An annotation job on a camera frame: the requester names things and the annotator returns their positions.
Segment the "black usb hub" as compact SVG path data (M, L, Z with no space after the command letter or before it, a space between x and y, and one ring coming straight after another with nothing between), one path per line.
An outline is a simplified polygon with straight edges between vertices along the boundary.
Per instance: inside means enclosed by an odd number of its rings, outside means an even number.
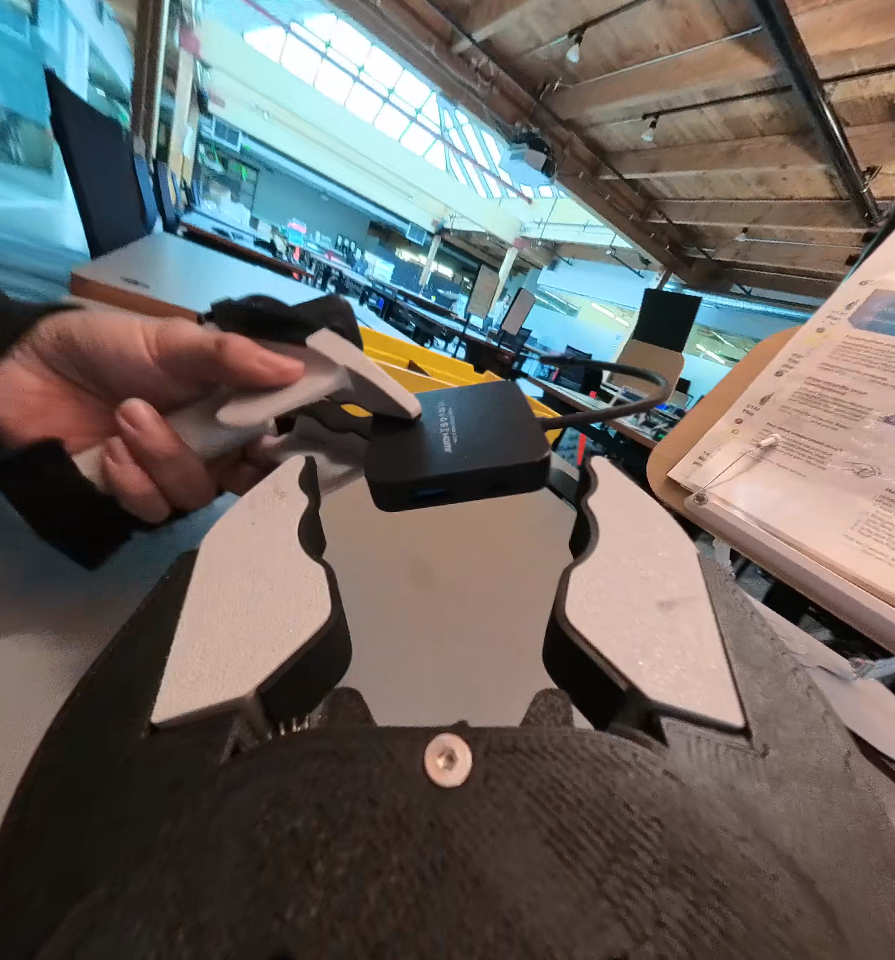
M378 510L507 498L548 485L550 443L514 383L430 390L417 400L415 419L371 420L363 474Z

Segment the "ceiling projector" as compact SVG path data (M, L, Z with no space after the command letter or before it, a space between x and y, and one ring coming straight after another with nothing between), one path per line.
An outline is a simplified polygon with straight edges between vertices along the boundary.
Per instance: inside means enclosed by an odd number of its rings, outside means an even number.
M532 188L551 186L557 175L556 158L550 144L531 130L523 131L509 144L498 167L513 183Z

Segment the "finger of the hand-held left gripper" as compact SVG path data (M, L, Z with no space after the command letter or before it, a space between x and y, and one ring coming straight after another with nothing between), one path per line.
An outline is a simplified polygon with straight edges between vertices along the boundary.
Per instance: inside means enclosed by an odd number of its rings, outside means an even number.
M275 439L266 455L279 464L294 457L313 459L320 495L327 498L363 476L369 445L367 427L334 429L312 416L301 416L288 433Z
M421 418L422 406L417 396L348 339L321 329L306 338L305 346L340 370L344 386L332 394L338 403L409 423Z

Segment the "white table with wood edge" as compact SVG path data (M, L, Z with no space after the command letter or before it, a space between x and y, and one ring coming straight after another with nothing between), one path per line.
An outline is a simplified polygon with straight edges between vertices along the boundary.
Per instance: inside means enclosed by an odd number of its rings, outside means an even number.
M323 291L186 239L154 233L75 267L73 298L191 321L215 302L260 295L295 306Z

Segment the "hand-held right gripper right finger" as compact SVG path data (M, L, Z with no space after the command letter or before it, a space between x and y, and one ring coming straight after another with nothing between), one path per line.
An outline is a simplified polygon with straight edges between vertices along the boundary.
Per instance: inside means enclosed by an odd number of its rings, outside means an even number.
M739 735L747 722L701 558L610 461L586 462L541 658L598 731L662 718Z

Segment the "grey paper tag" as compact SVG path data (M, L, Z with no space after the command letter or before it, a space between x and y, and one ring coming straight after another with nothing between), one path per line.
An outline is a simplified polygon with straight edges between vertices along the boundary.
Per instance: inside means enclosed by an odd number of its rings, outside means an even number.
M821 666L808 673L846 728L895 763L895 696L869 678L844 678Z

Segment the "black upright panel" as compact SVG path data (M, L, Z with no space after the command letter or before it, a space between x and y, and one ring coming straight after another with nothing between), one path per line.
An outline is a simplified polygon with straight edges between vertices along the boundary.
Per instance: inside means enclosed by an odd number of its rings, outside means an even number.
M88 252L102 258L146 236L133 151L118 122L44 70L51 130L72 189Z

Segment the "yellow plastic bin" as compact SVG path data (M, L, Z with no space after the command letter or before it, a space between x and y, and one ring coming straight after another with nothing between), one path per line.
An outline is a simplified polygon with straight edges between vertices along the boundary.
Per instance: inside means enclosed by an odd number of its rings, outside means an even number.
M477 371L461 359L425 348L402 336L373 326L359 324L365 353L378 362L397 382L415 394L480 383L500 382L497 374Z

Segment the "printed instruction sheet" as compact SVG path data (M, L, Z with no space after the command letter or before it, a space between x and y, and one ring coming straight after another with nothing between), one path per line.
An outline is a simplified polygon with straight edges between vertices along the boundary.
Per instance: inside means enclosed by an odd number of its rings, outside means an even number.
M895 230L668 477L895 608Z

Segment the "person's left hand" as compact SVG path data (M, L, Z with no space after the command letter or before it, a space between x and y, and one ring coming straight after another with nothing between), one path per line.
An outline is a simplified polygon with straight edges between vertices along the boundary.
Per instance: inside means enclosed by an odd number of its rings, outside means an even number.
M213 396L282 389L304 364L188 319L75 309L40 319L0 358L0 442L102 447L106 490L149 524L244 493L261 453L202 461L164 414Z

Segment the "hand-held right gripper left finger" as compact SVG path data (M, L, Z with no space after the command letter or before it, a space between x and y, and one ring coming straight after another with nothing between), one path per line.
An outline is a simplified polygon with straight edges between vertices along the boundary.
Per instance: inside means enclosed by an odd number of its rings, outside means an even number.
M300 455L245 494L201 542L153 701L159 732L240 718L298 729L344 679L353 642L325 558L318 465Z

